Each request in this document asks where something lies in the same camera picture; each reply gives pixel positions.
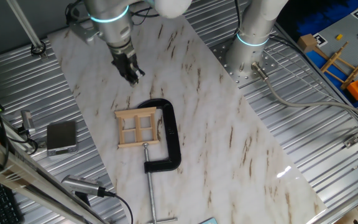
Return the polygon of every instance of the small gray box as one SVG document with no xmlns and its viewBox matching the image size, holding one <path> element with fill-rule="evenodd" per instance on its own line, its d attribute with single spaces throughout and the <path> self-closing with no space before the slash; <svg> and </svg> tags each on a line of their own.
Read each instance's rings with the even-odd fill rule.
<svg viewBox="0 0 358 224">
<path fill-rule="evenodd" d="M 47 155 L 57 156 L 75 153 L 78 150 L 76 123 L 66 121 L 50 124 L 47 127 Z"/>
</svg>

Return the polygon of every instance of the black c-clamp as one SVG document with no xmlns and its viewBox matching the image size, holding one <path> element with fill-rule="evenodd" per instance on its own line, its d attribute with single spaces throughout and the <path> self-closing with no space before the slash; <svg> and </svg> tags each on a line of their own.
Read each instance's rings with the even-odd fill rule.
<svg viewBox="0 0 358 224">
<path fill-rule="evenodd" d="M 179 135 L 177 122 L 172 104 L 166 99 L 152 99 L 141 103 L 138 108 L 156 107 L 162 110 L 165 135 L 167 137 L 168 159 L 144 163 L 144 171 L 162 172 L 178 168 L 181 162 Z"/>
</svg>

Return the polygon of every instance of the metal rod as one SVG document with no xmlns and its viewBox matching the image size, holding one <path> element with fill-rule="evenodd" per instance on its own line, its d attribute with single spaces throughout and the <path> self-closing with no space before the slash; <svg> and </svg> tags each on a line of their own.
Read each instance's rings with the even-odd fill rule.
<svg viewBox="0 0 358 224">
<path fill-rule="evenodd" d="M 160 221 L 157 221 L 157 224 L 167 223 L 167 222 L 174 222 L 174 221 L 178 221 L 178 218 L 169 218 L 169 219 L 166 219 L 166 220 L 160 220 Z"/>
<path fill-rule="evenodd" d="M 146 157 L 146 162 L 149 161 L 149 150 L 147 149 L 147 146 L 149 144 L 143 143 L 144 146 L 144 155 Z M 147 173 L 147 180 L 149 181 L 149 193 L 150 193 L 150 202 L 152 204 L 152 218 L 153 218 L 153 224 L 157 224 L 157 216 L 155 214 L 155 204 L 154 204 L 154 193 L 153 193 L 153 182 L 152 182 L 152 173 Z"/>
<path fill-rule="evenodd" d="M 29 36 L 29 39 L 31 40 L 32 44 L 36 49 L 42 49 L 44 45 L 41 43 L 40 39 L 37 37 L 37 34 L 35 34 L 33 28 L 31 27 L 29 21 L 25 17 L 22 9 L 20 8 L 20 5 L 17 3 L 16 0 L 6 0 L 8 5 L 11 7 L 13 13 L 15 14 L 17 20 L 22 25 L 25 33 L 27 36 Z"/>
</svg>

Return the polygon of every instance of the gray cable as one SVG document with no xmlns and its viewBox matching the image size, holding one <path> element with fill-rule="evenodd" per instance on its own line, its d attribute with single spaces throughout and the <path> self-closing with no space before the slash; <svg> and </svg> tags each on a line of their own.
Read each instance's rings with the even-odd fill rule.
<svg viewBox="0 0 358 224">
<path fill-rule="evenodd" d="M 268 86 L 268 88 L 270 89 L 270 91 L 272 92 L 272 94 L 274 95 L 274 97 L 276 97 L 276 99 L 287 105 L 287 106 L 292 106 L 292 107 L 307 107 L 307 106 L 320 106 L 320 105 L 329 105 L 329 106 L 339 106 L 341 108 L 344 109 L 348 109 L 351 111 L 354 111 L 355 113 L 358 114 L 358 109 L 354 108 L 352 106 L 346 105 L 344 103 L 338 103 L 338 102 L 330 102 L 330 101 L 321 101 L 321 102 L 314 102 L 314 103 L 291 103 L 288 101 L 285 101 L 283 98 L 281 98 L 276 91 L 273 89 L 272 84 L 270 83 L 270 81 L 268 79 L 265 80 L 266 85 Z"/>
</svg>

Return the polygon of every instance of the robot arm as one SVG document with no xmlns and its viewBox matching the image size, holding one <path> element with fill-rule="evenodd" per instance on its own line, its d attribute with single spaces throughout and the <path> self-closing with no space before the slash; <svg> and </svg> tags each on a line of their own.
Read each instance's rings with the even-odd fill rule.
<svg viewBox="0 0 358 224">
<path fill-rule="evenodd" d="M 131 86 L 138 84 L 139 79 L 145 75 L 137 64 L 135 49 L 131 42 L 133 22 L 129 5 L 139 1 L 84 0 L 93 28 L 86 30 L 78 21 L 69 22 L 73 32 L 86 43 L 90 43 L 96 35 L 107 43 L 113 57 L 112 64 Z M 182 15 L 191 4 L 191 0 L 145 0 L 145 2 L 167 18 Z"/>
</svg>

